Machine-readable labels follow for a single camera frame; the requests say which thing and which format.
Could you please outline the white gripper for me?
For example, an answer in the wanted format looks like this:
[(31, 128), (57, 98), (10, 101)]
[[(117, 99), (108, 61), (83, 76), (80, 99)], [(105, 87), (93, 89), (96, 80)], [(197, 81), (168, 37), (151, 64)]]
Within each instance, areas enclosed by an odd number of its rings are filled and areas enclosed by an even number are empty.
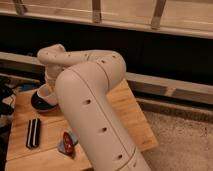
[(62, 68), (56, 65), (50, 65), (45, 67), (45, 81), (46, 83), (54, 87), (55, 81), (58, 75), (62, 72)]

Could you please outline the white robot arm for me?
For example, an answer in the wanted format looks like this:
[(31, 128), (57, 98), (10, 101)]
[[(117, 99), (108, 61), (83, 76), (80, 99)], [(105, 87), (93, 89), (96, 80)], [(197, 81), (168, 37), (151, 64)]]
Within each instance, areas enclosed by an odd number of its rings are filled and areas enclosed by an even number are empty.
[(38, 51), (45, 81), (95, 171), (151, 171), (106, 94), (124, 78), (123, 57), (111, 50)]

